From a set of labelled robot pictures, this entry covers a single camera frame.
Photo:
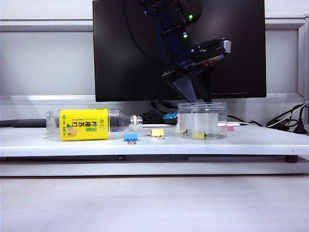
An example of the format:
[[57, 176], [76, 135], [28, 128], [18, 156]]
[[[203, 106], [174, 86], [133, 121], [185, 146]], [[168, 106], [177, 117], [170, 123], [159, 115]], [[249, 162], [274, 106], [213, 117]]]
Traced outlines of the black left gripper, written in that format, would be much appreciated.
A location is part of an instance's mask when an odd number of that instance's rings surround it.
[[188, 102], [193, 103], [197, 102], [197, 97], [187, 75], [197, 74], [194, 86], [198, 98], [204, 102], [212, 102], [212, 67], [230, 53], [230, 49], [202, 49], [195, 53], [194, 59], [191, 59], [188, 64], [181, 67], [176, 66], [176, 68], [164, 72], [162, 79], [166, 83], [171, 82]]

